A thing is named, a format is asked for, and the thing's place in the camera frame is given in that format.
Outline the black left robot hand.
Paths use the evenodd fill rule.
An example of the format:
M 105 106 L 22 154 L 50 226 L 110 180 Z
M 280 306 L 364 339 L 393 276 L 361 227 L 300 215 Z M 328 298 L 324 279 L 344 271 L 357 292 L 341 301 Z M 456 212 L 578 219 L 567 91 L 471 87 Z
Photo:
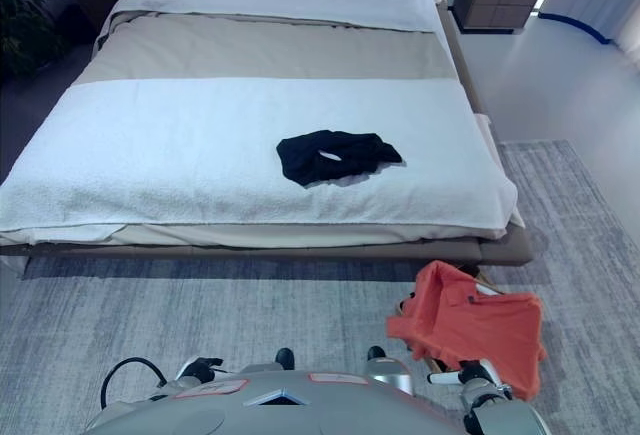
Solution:
M 195 356 L 184 363 L 175 379 L 192 377 L 201 383 L 212 382 L 218 372 L 225 373 L 225 370 L 221 368 L 223 363 L 224 360 L 221 358 Z

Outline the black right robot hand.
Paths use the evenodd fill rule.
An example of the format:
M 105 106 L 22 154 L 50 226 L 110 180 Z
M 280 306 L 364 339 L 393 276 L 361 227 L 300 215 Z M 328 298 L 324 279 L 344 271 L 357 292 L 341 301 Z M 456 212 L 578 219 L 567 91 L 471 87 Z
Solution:
M 431 373 L 427 376 L 427 381 L 432 385 L 464 385 L 474 379 L 483 379 L 496 386 L 502 384 L 488 359 L 461 361 L 458 371 Z

